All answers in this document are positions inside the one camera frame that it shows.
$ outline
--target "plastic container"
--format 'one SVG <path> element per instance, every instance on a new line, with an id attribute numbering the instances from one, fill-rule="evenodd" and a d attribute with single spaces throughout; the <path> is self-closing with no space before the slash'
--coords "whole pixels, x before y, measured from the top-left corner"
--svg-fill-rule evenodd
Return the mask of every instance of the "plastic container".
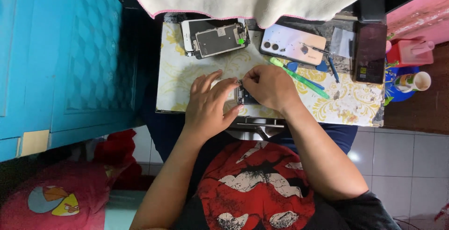
<path id="1" fill-rule="evenodd" d="M 387 53 L 387 62 L 399 64 L 395 67 L 422 66 L 433 63 L 432 50 L 435 44 L 425 40 L 400 40 Z"/>

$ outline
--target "right hand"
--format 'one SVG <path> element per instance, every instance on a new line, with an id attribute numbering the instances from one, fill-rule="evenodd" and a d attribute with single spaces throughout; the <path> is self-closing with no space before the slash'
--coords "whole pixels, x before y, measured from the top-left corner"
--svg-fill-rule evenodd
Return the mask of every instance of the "right hand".
<path id="1" fill-rule="evenodd" d="M 283 68 L 259 65 L 252 68 L 242 79 L 244 88 L 260 104 L 283 113 L 289 107 L 303 105 L 293 79 Z"/>

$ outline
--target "black t-shirt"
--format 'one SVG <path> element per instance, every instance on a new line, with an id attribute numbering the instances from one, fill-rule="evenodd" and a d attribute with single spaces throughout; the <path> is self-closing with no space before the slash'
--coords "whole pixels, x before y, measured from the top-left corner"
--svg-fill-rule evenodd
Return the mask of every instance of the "black t-shirt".
<path id="1" fill-rule="evenodd" d="M 299 156 L 266 141 L 228 145 L 207 168 L 175 229 L 395 229 L 371 192 L 329 202 L 314 192 Z"/>

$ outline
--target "hand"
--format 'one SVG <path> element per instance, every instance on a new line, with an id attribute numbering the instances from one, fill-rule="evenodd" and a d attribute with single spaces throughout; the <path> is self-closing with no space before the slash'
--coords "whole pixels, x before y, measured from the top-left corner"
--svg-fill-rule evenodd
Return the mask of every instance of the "hand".
<path id="1" fill-rule="evenodd" d="M 281 113 L 303 106 L 293 79 L 281 67 L 256 66 L 243 77 L 243 86 L 260 104 Z"/>
<path id="2" fill-rule="evenodd" d="M 239 115 L 243 105 L 237 105 L 223 114 L 228 94 L 237 88 L 237 78 L 218 82 L 212 89 L 212 82 L 221 76 L 222 70 L 208 76 L 196 78 L 190 89 L 190 101 L 185 110 L 183 133 L 195 136 L 203 145 L 207 140 L 229 127 Z"/>

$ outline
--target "blue cabinet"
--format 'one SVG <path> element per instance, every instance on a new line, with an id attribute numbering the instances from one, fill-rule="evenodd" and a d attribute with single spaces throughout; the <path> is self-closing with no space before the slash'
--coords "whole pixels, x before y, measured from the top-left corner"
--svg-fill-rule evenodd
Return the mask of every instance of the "blue cabinet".
<path id="1" fill-rule="evenodd" d="M 132 126 L 143 87 L 121 15 L 118 0 L 0 0 L 0 161 Z"/>

